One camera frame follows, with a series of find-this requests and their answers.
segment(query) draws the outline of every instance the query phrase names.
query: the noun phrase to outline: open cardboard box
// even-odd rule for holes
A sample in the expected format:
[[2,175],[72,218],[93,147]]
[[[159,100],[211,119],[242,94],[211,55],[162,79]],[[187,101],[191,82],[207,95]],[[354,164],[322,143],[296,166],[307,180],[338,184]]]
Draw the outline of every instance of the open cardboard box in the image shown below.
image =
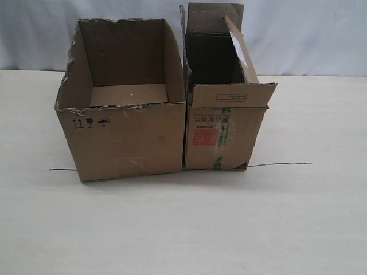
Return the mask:
[[82,19],[55,110],[81,180],[182,170],[185,91],[164,19]]
[[188,98],[186,169],[246,170],[277,86],[260,84],[240,32],[244,6],[189,3],[181,10]]

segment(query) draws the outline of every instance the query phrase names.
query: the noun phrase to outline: white fabric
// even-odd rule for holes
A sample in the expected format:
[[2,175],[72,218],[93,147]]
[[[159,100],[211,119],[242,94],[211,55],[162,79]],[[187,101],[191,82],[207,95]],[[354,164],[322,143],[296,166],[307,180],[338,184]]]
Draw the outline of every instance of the white fabric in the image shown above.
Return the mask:
[[0,71],[1,275],[366,275],[367,78],[279,82],[246,172],[79,182],[61,72]]
[[[0,68],[64,70],[78,18],[166,18],[187,0],[1,0]],[[367,76],[366,0],[246,0],[258,74]]]

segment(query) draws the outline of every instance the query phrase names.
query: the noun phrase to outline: cardboard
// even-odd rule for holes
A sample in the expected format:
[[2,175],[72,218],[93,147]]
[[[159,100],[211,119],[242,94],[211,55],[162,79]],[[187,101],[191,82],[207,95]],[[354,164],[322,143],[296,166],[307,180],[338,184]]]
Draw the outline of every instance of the cardboard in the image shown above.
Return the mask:
[[186,169],[246,170],[277,86],[259,83],[243,35],[244,6],[181,5],[188,115]]
[[169,24],[79,20],[54,108],[83,181],[181,171],[186,101]]

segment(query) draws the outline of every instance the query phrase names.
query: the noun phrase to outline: white table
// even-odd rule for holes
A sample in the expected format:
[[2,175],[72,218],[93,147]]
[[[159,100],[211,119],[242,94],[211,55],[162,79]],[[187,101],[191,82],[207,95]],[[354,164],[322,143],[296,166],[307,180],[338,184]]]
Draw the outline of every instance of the white table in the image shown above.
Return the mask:
[[247,172],[81,184],[63,73],[0,71],[0,274],[367,274],[367,78],[278,82]]

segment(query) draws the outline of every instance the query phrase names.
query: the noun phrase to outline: cardboard box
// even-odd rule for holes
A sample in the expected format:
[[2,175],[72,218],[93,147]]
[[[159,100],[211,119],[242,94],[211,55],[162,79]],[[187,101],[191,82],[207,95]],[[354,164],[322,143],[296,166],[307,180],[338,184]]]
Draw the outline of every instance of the cardboard box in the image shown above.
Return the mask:
[[185,91],[164,19],[82,19],[55,110],[81,180],[182,170]]
[[260,84],[240,32],[243,5],[181,5],[186,169],[246,170],[275,83]]

